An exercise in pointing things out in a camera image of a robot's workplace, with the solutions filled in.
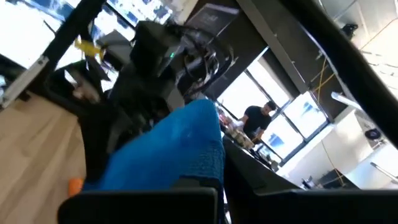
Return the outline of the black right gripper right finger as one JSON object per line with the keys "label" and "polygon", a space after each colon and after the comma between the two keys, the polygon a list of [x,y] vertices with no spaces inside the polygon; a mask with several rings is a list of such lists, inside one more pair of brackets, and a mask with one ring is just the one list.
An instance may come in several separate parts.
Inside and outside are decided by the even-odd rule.
{"label": "black right gripper right finger", "polygon": [[303,190],[231,140],[223,146],[233,224],[398,224],[398,190]]}

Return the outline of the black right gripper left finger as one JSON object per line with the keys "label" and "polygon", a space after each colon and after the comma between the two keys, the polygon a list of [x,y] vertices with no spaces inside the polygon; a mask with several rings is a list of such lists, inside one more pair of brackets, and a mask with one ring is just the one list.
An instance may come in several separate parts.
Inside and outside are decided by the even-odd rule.
{"label": "black right gripper left finger", "polygon": [[64,201],[58,224],[218,224],[218,179],[184,177],[166,190],[88,191]]}

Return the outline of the blue elastic bandage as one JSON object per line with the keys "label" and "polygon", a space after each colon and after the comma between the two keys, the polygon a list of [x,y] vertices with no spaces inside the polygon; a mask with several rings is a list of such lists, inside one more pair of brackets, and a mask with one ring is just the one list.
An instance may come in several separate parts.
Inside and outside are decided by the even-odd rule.
{"label": "blue elastic bandage", "polygon": [[218,179],[221,224],[224,160],[215,104],[196,100],[112,153],[101,178],[86,182],[83,190],[166,190],[184,177]]}

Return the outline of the orange elastic bandage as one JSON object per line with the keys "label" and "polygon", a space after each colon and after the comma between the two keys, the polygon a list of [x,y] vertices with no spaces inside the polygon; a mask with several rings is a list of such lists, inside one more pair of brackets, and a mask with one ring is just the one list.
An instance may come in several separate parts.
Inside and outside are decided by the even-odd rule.
{"label": "orange elastic bandage", "polygon": [[72,197],[78,193],[80,193],[83,187],[84,180],[80,177],[71,178],[68,181],[68,196]]}

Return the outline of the person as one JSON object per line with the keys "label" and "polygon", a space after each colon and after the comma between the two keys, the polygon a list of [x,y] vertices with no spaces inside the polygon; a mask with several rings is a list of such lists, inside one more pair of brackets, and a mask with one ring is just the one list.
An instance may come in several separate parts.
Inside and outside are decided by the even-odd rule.
{"label": "person", "polygon": [[240,121],[244,123],[243,132],[254,144],[260,143],[264,131],[272,121],[270,112],[276,109],[277,105],[268,101],[263,107],[252,105],[245,110]]}

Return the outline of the black aluminium frame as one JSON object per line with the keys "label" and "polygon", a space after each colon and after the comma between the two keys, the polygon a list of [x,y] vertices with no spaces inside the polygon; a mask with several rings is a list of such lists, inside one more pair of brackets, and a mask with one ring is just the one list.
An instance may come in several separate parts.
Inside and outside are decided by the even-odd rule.
{"label": "black aluminium frame", "polygon": [[[328,57],[362,109],[398,148],[398,100],[373,72],[359,50],[315,3],[309,0],[279,1]],[[0,106],[8,107],[26,88],[33,88],[76,115],[85,113],[90,108],[88,104],[77,103],[51,91],[47,87],[47,79],[67,48],[99,14],[105,3],[106,0],[81,0],[37,61],[22,72],[0,96]]]}

